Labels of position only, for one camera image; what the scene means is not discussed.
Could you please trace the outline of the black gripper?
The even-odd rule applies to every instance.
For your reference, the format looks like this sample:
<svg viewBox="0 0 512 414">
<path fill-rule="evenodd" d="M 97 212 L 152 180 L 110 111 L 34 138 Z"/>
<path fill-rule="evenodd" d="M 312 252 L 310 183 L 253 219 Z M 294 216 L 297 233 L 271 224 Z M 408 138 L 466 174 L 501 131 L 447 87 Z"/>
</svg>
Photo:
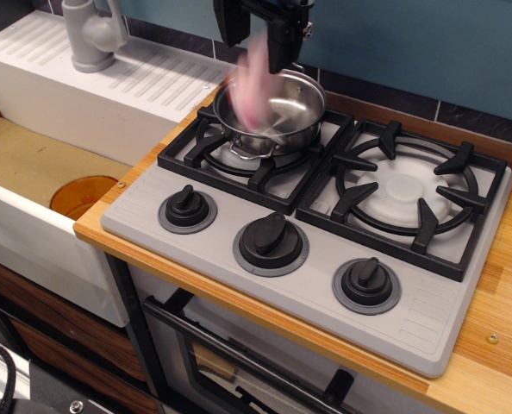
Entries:
<svg viewBox="0 0 512 414">
<path fill-rule="evenodd" d="M 213 8 L 222 42 L 234 47 L 250 35 L 250 13 L 267 21 L 269 73 L 296 62 L 303 42 L 313 34 L 308 22 L 314 0 L 214 0 Z"/>
</svg>

